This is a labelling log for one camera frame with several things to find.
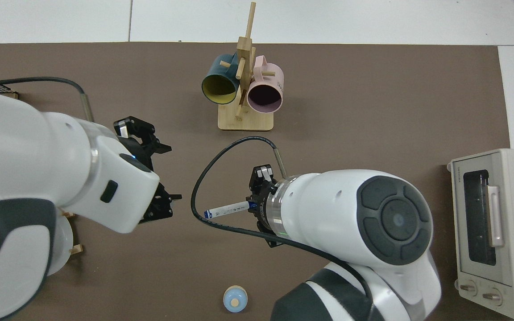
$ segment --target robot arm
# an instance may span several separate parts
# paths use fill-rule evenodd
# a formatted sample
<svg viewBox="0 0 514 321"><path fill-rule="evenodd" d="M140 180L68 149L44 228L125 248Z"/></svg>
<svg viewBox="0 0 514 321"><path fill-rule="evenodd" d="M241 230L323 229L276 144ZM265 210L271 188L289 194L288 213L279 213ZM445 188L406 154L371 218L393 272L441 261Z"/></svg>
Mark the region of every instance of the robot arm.
<svg viewBox="0 0 514 321"><path fill-rule="evenodd" d="M279 299L272 321L421 321L439 302L430 209L407 181L372 170L275 181L265 165L253 169L249 188L261 231L349 262L373 295L372 303L355 276L331 263Z"/></svg>
<svg viewBox="0 0 514 321"><path fill-rule="evenodd" d="M117 124L126 128L135 120ZM132 144L138 153L141 145L133 141L99 124L0 96L0 319L39 290L51 261L57 209L120 233L171 216L171 195L151 161L146 166L126 148ZM139 156L161 152L159 141L154 145Z"/></svg>

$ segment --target teal mug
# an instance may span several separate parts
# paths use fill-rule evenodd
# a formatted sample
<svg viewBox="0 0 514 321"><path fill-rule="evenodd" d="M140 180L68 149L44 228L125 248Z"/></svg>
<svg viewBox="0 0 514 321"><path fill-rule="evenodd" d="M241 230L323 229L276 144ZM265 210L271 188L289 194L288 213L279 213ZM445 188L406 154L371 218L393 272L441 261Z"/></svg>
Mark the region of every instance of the teal mug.
<svg viewBox="0 0 514 321"><path fill-rule="evenodd" d="M237 53L216 57L202 81L202 92L207 99L216 104L227 104L235 99L239 88L239 80L235 77L238 66Z"/></svg>

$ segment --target oven handle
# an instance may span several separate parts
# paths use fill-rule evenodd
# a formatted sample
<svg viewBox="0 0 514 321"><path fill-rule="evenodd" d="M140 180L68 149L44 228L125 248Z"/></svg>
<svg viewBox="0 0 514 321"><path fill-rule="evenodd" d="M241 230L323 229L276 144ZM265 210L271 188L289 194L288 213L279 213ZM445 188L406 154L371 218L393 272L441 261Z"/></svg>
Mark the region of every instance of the oven handle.
<svg viewBox="0 0 514 321"><path fill-rule="evenodd" d="M484 186L485 194L487 195L487 231L489 236L489 245L492 247L502 247L505 242L503 241L502 226L501 226L501 206L499 203L499 187L498 186Z"/></svg>

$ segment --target black cable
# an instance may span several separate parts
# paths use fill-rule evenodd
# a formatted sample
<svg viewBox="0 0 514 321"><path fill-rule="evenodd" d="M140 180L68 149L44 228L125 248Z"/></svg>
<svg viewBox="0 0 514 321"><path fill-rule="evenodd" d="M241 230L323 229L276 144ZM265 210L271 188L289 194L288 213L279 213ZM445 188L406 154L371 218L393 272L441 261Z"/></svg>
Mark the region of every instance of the black cable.
<svg viewBox="0 0 514 321"><path fill-rule="evenodd" d="M235 142L229 144L221 152L219 152L219 154L217 154L214 157L214 159L212 159L211 162L202 171L202 173L200 174L198 180L196 181L196 183L194 185L194 190L191 192L191 203L190 203L190 205L191 205L191 211L194 214L194 217L196 219L198 219L199 221L201 221L202 223L204 223L204 224L207 224L207 225L215 227L215 228L219 228L221 230L235 232L235 233L240 233L240 234L245 234L245 235L256 236L256 237L268 240L270 242L280 242L280 243L283 243L283 244L287 244L289 246L300 248L301 250L305 250L305 251L310 252L312 254L316 254L316 255L324 258L324 259L330 260L331 262L334 262L334 263L338 264L339 266L341 266L341 268L344 268L347 272L352 274L360 282L360 284L362 285L362 288L365 291L366 297L369 298L369 300L372 302L370 310L369 310L369 313L368 313L368 317L367 317L367 320L371 320L371 316L373 315L373 311L374 311L374 309L376 307L373 304L373 296L372 296L372 292L370 291L370 287L369 287L368 283L366 282L366 280L363 278L363 276L361 276L361 274L359 272L357 272L357 270L352 268L350 265L348 265L343 260L340 260L339 258L337 258L336 256L334 256L332 254L326 253L324 251L321 251L321 250L319 250L317 248L314 248L312 246L308 246L306 244L295 242L293 240L286 239L286 238L281 238L279 236L272 235L272 234L267 234L267 233L263 233L263 232L257 232L257 231L253 231L253 230L247 230L245 228L240 228L240 227L233 227L233 226L219 224L219 223L210 221L210 220L202 217L201 215L199 215L198 210L195 207L195 198L196 198L196 195L198 193L198 189L199 189L200 185L202 184L202 181L203 181L204 177L206 176L206 174L208 173L210 168L212 168L212 166L214 166L214 164L217 162L217 160L220 159L221 156L223 156L223 154L225 154L228 150L232 149L236 145L239 145L239 144L241 144L243 142L246 142L248 140L261 140L262 142L265 142L265 143L269 144L271 146L271 148L273 148L274 150L277 149L277 146L275 146L275 144L272 141L268 140L265 137L261 137L261 136L247 136L247 137L241 138L240 140L236 140Z"/></svg>
<svg viewBox="0 0 514 321"><path fill-rule="evenodd" d="M0 85L8 85L10 83L22 83L22 82L34 82L34 81L53 81L53 82L62 82L67 83L77 89L77 91L84 95L84 90L80 87L76 82L59 77L23 77L23 78L15 78L15 79L2 79L0 80Z"/></svg>

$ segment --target oven knob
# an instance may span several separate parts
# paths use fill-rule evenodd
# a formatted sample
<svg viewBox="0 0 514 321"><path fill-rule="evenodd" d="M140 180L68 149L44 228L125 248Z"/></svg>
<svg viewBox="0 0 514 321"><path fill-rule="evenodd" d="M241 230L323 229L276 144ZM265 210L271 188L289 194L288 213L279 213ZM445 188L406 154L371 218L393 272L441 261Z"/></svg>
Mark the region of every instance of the oven knob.
<svg viewBox="0 0 514 321"><path fill-rule="evenodd" d="M501 295L501 292L499 292L499 290L497 290L496 288L492 288L490 293L484 293L483 298L490 300L494 305L503 304L503 297Z"/></svg>
<svg viewBox="0 0 514 321"><path fill-rule="evenodd" d="M457 282L455 288L457 290L467 291L471 296L477 295L477 286L475 286L475 282L471 280L466 280L465 284L459 284L459 282Z"/></svg>

